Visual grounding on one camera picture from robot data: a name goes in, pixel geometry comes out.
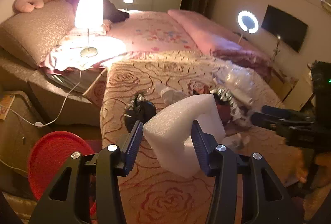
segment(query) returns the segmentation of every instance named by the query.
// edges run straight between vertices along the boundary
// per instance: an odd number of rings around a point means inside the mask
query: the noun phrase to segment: lamp stand
[[[272,62],[273,63],[275,62],[276,56],[278,55],[278,53],[280,53],[280,50],[278,49],[279,43],[280,43],[280,39],[277,39],[276,48],[273,50],[274,51],[274,54],[273,54],[273,57],[272,57]]]
[[[87,29],[87,48],[82,49],[80,52],[80,56],[90,58],[93,56],[96,56],[98,54],[97,48],[93,48],[89,46],[89,34],[90,34],[90,29]]]
[[[244,36],[244,33],[241,32],[241,36],[240,36],[240,38],[239,38],[238,45],[240,45],[240,42],[241,42],[241,40],[243,39],[243,36]]]

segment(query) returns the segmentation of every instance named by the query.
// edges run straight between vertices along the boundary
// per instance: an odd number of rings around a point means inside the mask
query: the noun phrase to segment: pink bedspread
[[[133,58],[140,52],[199,50],[183,27],[163,12],[131,12],[130,18],[112,25],[107,35],[90,35],[89,46],[98,54],[80,56],[87,46],[87,34],[71,31],[53,48],[40,67],[47,73],[62,74],[68,68],[104,68],[113,62]]]
[[[266,81],[271,75],[270,57],[252,44],[201,14],[186,10],[168,10],[191,36],[202,53],[254,69]]]

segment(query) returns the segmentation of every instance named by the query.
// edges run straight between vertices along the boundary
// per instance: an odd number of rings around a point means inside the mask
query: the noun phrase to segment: red basket
[[[90,145],[79,136],[56,131],[43,136],[34,145],[28,160],[28,180],[32,193],[39,200],[69,156],[79,151],[83,156],[94,154]],[[95,213],[95,205],[90,214]]]

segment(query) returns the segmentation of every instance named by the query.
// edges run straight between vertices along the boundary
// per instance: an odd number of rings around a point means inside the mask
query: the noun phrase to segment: foam
[[[212,134],[219,143],[223,140],[225,131],[212,94],[178,101],[157,113],[143,127],[144,137],[160,165],[183,177],[191,177],[200,170],[190,136],[195,119],[203,132]]]

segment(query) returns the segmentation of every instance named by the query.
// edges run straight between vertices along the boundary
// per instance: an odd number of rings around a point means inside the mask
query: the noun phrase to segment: television
[[[268,5],[261,27],[276,37],[279,35],[283,42],[299,52],[308,25],[292,15]]]

